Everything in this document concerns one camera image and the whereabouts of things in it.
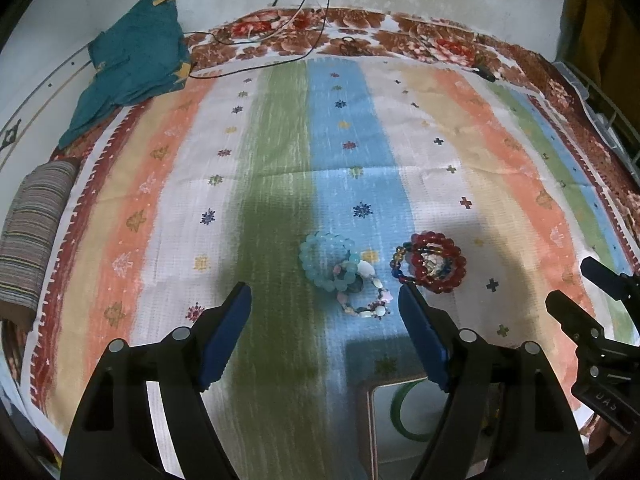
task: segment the metal screw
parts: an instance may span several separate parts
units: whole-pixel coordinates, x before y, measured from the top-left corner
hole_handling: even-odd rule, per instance
[[[109,343],[109,352],[119,352],[124,348],[124,341],[122,339],[114,339]]]
[[[183,339],[187,339],[191,335],[191,330],[187,326],[179,326],[173,332],[171,332],[171,336],[176,341],[182,341]]]
[[[473,330],[469,330],[468,328],[463,328],[458,334],[462,341],[467,343],[472,343],[476,339],[478,339],[478,334],[476,334]]]
[[[524,349],[531,355],[535,355],[540,352],[540,345],[538,345],[538,343],[534,343],[533,341],[527,341],[526,343],[524,343]]]

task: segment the blue snowflake print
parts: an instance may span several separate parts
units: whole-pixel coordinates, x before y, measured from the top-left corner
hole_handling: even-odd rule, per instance
[[[366,218],[370,214],[373,214],[373,211],[371,210],[371,206],[369,204],[360,202],[357,206],[353,207],[353,215],[358,218]]]
[[[211,222],[213,222],[216,219],[215,214],[216,214],[215,211],[208,209],[206,213],[202,213],[202,220],[200,220],[200,223],[204,225],[209,225]]]

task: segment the rolled striped fabric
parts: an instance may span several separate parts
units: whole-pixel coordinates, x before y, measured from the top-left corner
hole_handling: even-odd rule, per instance
[[[60,217],[78,173],[76,159],[43,164],[12,201],[0,237],[0,318],[27,332],[38,308]]]

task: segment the black cross print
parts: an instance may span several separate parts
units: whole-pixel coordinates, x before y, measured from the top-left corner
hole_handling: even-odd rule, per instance
[[[489,283],[486,284],[487,290],[491,290],[491,292],[495,292],[495,289],[498,288],[500,283],[496,282],[493,278],[489,280]]]

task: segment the orange stripe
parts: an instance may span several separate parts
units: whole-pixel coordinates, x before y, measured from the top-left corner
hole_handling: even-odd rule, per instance
[[[476,128],[482,132],[484,142],[489,150],[503,161],[506,170],[501,171],[504,181],[511,189],[511,194],[529,218],[532,227],[538,234],[535,250],[540,260],[540,268],[544,273],[550,290],[562,290],[585,311],[594,316],[593,305],[581,280],[567,283],[562,280],[565,269],[571,269],[574,276],[579,276],[578,261],[575,256],[571,233],[564,212],[548,195],[540,181],[536,165],[527,156],[518,141],[507,132],[495,118],[491,106],[459,73],[449,70],[437,70],[436,78],[440,85],[455,99],[458,105],[472,118]],[[558,228],[562,238],[562,247],[558,247],[550,239],[552,229]],[[555,333],[548,339],[556,345],[556,356],[564,364],[564,373],[559,376],[560,382],[569,399],[570,386],[575,381],[577,370],[576,359],[573,358],[574,343],[565,336],[560,326],[553,325]]]
[[[157,98],[173,99],[175,105],[158,119],[156,130],[145,149],[135,153],[137,171],[132,172],[133,179],[123,188],[127,192],[123,192],[122,202],[118,205],[120,220],[102,256],[96,303],[89,318],[90,328],[84,346],[86,378],[94,370],[109,341],[129,336],[142,290],[140,272],[145,264],[146,246],[153,231],[160,193],[173,169],[178,149],[191,129],[200,102],[214,81],[189,79],[184,90]],[[165,135],[170,130],[171,136]],[[149,181],[151,175],[154,176],[152,182]],[[149,193],[140,191],[145,182]],[[113,262],[127,253],[126,260],[131,265],[125,267],[124,276],[119,276],[113,269]]]

